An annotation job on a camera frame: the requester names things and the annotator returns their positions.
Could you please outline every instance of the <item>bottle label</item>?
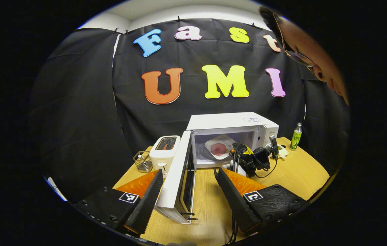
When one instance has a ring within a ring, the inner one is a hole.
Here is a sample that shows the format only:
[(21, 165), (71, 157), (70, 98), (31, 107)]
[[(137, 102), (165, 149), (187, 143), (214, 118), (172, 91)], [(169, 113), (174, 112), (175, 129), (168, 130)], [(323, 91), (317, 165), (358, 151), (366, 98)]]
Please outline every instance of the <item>bottle label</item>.
[(292, 141), (290, 142), (290, 148), (296, 149), (298, 146), (298, 143), (300, 142), (301, 138), (301, 132), (294, 131), (292, 136)]

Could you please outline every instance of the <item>microwave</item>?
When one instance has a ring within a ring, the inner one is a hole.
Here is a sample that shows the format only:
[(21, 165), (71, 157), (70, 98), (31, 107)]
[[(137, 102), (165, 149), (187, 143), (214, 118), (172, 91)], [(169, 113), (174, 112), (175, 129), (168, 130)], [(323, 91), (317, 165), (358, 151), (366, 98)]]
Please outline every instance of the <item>microwave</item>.
[(207, 143), (225, 136), (226, 143), (241, 142), (255, 150), (269, 145), (269, 137), (277, 136), (278, 128), (276, 123), (254, 112), (192, 115), (154, 209), (178, 223), (190, 224), (195, 220), (192, 206), (197, 169), (221, 167), (231, 160), (231, 156), (215, 158)]

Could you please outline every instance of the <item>bottle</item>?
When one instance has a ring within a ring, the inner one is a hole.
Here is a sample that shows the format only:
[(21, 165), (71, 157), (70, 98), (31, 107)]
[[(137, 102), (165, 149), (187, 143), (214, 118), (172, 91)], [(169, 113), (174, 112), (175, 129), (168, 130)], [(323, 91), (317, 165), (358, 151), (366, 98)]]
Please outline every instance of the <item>bottle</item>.
[(290, 150), (296, 150), (298, 143), (300, 142), (301, 134), (303, 131), (301, 130), (301, 123), (298, 122), (297, 127), (293, 131), (292, 141), (290, 142)]

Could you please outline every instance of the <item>dark hair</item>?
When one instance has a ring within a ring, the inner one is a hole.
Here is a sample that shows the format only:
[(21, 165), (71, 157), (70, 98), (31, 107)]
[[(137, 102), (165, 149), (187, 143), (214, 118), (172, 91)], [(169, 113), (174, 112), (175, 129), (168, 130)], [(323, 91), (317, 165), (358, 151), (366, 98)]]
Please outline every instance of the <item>dark hair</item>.
[[(277, 26), (277, 23), (280, 23), (280, 21), (281, 21), (280, 18), (277, 18), (277, 22), (276, 22), (276, 19), (274, 17), (274, 12), (271, 11), (270, 9), (266, 8), (265, 6), (260, 6), (259, 13), (262, 16), (263, 21), (265, 22), (265, 24), (267, 24), (267, 26), (275, 34), (275, 36), (277, 38), (277, 42), (279, 42), (279, 44), (281, 44), (283, 46), (282, 40), (280, 38), (281, 37), (280, 30), (279, 30), (279, 28)], [(285, 42), (285, 45), (286, 45), (286, 49), (287, 50), (292, 50), (292, 48), (290, 48), (289, 45), (286, 42)]]

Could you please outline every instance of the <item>metal utensil holder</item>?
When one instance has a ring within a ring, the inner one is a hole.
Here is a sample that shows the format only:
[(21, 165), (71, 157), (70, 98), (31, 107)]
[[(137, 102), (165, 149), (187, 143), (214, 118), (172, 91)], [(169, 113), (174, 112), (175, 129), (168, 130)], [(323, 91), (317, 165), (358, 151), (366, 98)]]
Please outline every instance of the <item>metal utensil holder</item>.
[(136, 168), (141, 173), (149, 173), (153, 169), (153, 163), (151, 162), (151, 158), (149, 157), (149, 151), (139, 151), (133, 157), (134, 164), (136, 164)]

